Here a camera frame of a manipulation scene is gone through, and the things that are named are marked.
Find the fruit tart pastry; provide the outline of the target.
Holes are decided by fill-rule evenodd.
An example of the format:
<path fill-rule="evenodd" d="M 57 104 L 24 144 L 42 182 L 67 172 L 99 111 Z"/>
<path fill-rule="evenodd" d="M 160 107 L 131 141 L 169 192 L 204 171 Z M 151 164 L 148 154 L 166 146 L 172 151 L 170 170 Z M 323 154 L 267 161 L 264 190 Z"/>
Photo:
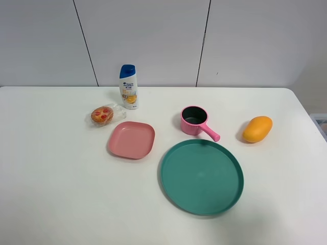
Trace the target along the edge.
<path fill-rule="evenodd" d="M 124 120 L 127 112 L 118 104 L 107 104 L 94 109 L 85 117 L 86 124 L 91 128 L 101 128 Z"/>

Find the pink square plate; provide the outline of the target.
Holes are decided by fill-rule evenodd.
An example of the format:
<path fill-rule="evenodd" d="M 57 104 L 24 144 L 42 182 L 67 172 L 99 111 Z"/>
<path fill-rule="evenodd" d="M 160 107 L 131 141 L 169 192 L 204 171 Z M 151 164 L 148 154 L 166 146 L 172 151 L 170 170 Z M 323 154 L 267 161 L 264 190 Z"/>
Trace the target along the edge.
<path fill-rule="evenodd" d="M 107 149 L 114 155 L 128 159 L 142 159 L 152 150 L 155 130 L 149 124 L 126 121 L 117 125 Z"/>

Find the white blue shampoo bottle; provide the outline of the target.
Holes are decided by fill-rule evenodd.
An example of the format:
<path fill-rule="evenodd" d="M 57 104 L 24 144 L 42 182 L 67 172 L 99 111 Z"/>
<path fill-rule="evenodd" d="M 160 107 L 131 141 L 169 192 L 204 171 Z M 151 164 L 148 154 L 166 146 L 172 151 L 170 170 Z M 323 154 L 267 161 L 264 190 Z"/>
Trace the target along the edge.
<path fill-rule="evenodd" d="M 129 110 L 138 108 L 138 86 L 136 68 L 132 64 L 124 64 L 120 71 L 119 88 L 124 107 Z"/>

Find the round teal tray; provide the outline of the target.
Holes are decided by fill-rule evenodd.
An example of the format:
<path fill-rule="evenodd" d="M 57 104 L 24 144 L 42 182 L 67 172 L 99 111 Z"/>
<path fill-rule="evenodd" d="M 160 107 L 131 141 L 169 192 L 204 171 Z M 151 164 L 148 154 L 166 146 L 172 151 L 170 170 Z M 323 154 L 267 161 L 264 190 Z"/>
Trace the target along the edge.
<path fill-rule="evenodd" d="M 205 139 L 189 139 L 171 147 L 160 164 L 159 179 L 173 204 L 201 216 L 229 210 L 244 189 L 243 171 L 235 156 Z"/>

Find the orange mango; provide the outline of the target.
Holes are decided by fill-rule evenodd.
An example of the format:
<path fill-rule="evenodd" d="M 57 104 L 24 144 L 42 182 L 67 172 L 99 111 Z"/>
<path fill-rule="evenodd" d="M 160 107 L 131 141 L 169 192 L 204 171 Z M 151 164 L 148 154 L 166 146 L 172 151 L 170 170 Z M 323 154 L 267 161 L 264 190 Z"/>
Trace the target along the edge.
<path fill-rule="evenodd" d="M 258 116 L 253 118 L 242 133 L 242 137 L 249 143 L 262 141 L 270 132 L 273 121 L 267 116 Z"/>

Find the grey box at table edge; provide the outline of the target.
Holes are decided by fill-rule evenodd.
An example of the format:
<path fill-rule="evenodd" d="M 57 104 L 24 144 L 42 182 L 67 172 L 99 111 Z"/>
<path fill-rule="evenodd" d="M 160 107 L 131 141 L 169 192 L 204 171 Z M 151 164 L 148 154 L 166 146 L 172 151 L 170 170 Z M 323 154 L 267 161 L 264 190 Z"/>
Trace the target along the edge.
<path fill-rule="evenodd" d="M 310 118 L 316 125 L 318 131 L 327 141 L 327 114 L 326 113 L 313 113 L 310 114 Z"/>

